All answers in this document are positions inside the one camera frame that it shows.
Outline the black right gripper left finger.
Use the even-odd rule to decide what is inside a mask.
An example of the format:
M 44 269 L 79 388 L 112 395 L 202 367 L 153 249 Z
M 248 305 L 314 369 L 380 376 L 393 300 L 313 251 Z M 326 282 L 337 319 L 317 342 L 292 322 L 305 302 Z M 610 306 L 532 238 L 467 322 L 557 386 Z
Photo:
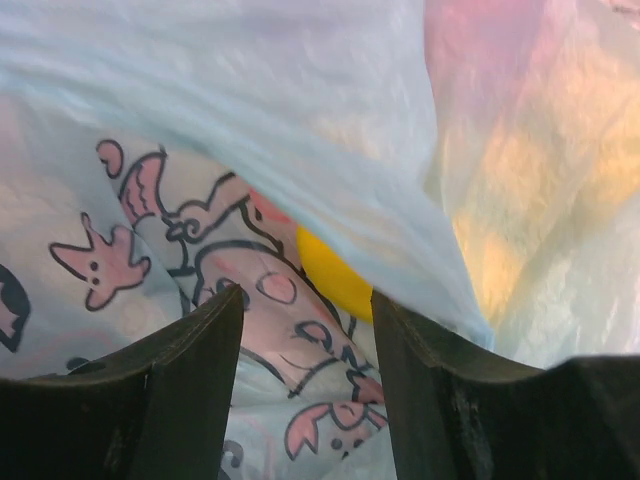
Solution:
M 67 375 L 1 383 L 5 479 L 214 479 L 243 330 L 230 285 Z

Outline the blue printed plastic bag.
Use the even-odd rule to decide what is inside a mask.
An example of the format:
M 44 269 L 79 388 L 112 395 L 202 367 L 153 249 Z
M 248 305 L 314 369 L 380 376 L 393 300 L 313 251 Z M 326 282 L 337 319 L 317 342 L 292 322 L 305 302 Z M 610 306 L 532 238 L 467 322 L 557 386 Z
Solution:
M 235 284 L 214 479 L 401 479 L 298 226 L 506 359 L 639 360 L 638 3 L 2 3 L 1 383 Z

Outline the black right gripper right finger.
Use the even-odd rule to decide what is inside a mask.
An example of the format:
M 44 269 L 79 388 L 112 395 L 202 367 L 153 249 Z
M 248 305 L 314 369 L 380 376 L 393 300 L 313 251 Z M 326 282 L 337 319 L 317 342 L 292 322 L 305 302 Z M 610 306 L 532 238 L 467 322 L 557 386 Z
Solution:
M 372 308 L 399 478 L 638 477 L 637 357 L 576 357 L 537 369 L 381 293 Z

